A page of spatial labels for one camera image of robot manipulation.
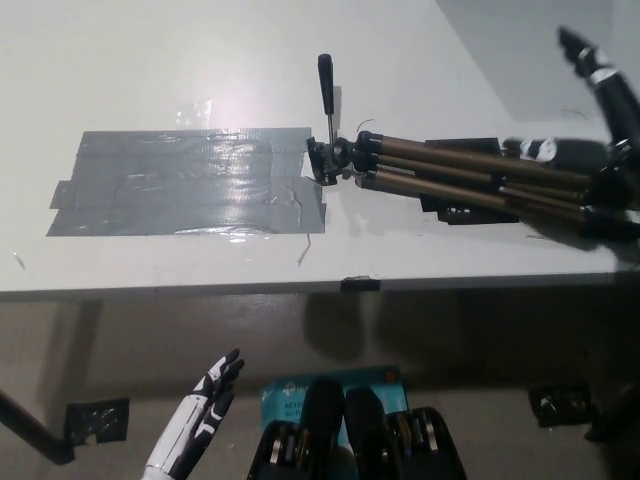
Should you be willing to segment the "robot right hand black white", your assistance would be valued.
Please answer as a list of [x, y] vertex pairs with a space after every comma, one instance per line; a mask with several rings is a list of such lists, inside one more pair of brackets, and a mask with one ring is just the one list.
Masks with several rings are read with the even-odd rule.
[[593, 178], [589, 202], [611, 208], [639, 206], [639, 99], [604, 51], [575, 30], [558, 28], [558, 43], [575, 75], [595, 98], [610, 141], [548, 137], [508, 138], [509, 156]]

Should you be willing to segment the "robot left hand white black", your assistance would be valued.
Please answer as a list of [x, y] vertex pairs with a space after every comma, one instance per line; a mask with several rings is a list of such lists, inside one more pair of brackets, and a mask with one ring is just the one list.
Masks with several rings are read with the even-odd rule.
[[240, 350], [222, 356], [182, 399], [158, 438], [142, 480], [186, 479], [209, 447], [233, 400], [244, 366]]

